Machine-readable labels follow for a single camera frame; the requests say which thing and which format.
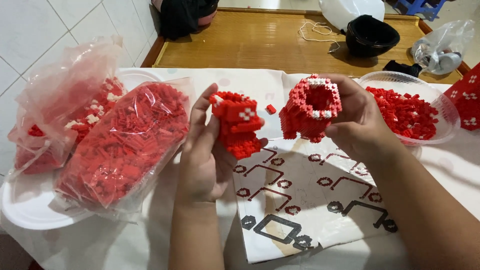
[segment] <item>white plastic plate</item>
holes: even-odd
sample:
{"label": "white plastic plate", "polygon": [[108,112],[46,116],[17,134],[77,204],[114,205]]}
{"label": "white plastic plate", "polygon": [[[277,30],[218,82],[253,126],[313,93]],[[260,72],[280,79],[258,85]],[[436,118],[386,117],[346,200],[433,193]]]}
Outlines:
{"label": "white plastic plate", "polygon": [[[139,84],[163,79],[145,69],[122,69],[117,77],[131,91]],[[56,201],[53,183],[58,172],[20,175],[16,179],[7,176],[3,184],[2,211],[13,224],[31,230],[49,230],[65,227],[92,216],[94,213],[81,208],[65,209]]]}

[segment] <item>bag of red bricks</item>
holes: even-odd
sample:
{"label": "bag of red bricks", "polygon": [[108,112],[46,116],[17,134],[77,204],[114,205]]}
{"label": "bag of red bricks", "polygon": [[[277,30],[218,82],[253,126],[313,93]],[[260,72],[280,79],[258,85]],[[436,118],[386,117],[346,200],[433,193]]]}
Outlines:
{"label": "bag of red bricks", "polygon": [[114,76],[121,46],[120,36],[98,37],[66,48],[57,62],[30,74],[8,134],[17,145],[15,174],[62,167],[75,144],[126,94]]}
{"label": "bag of red bricks", "polygon": [[462,128],[466,130],[480,128],[480,63],[445,91],[444,94],[458,110]]}
{"label": "bag of red bricks", "polygon": [[122,97],[79,143],[55,184],[97,213],[135,213],[189,129],[191,79],[146,82]]}

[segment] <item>bowl of red bricks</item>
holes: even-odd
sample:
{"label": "bowl of red bricks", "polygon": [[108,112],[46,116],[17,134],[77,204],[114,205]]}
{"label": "bowl of red bricks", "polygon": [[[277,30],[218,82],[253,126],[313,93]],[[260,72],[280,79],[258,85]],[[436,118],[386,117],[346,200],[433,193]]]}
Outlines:
{"label": "bowl of red bricks", "polygon": [[404,145],[441,144],[460,129],[453,103],[418,78],[379,71],[364,75],[358,83],[374,96],[386,124]]}

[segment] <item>left hand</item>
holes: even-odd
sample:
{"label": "left hand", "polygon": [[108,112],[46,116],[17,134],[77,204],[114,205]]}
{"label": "left hand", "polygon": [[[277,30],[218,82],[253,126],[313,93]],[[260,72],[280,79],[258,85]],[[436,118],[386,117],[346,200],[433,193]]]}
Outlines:
{"label": "left hand", "polygon": [[[190,130],[183,145],[180,159],[180,177],[177,201],[183,203],[215,202],[228,186],[237,159],[217,141],[220,120],[214,115],[205,126],[209,97],[218,91],[217,84],[210,85],[192,107]],[[268,143],[261,139],[262,147]]]}

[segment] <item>white cable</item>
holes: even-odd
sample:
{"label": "white cable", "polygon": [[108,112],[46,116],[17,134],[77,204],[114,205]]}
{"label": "white cable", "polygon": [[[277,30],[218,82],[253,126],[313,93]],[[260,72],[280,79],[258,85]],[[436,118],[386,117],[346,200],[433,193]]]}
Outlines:
{"label": "white cable", "polygon": [[[305,39],[305,40],[307,40],[307,41],[318,41],[318,42],[331,41],[331,42],[335,42],[335,44],[337,45],[337,48],[328,51],[328,53],[335,52],[336,50],[338,50],[338,49],[340,48],[340,45],[338,44],[338,42],[337,42],[336,40],[332,40],[332,39],[329,39],[329,40],[318,40],[318,39],[313,39],[313,38],[306,38],[305,35],[304,35],[304,33],[303,33],[303,31],[302,31],[302,29],[303,29],[303,28],[305,27],[305,25],[307,25],[307,24],[313,25],[312,31],[317,32],[318,34],[322,34],[322,35],[326,35],[326,36],[327,36],[327,35],[329,35],[329,34],[332,33],[332,29],[331,29],[330,27],[328,27],[328,26],[325,26],[326,23],[315,23],[315,24],[312,24],[311,22],[306,22],[306,23],[303,24],[302,27],[300,27],[300,30],[299,30],[300,33],[301,33],[301,37],[302,37],[303,39]],[[315,28],[327,28],[328,30],[330,30],[330,32],[328,32],[328,33],[325,34],[325,33],[322,33],[322,32],[320,32],[320,31],[318,31],[318,30],[315,30]]]}

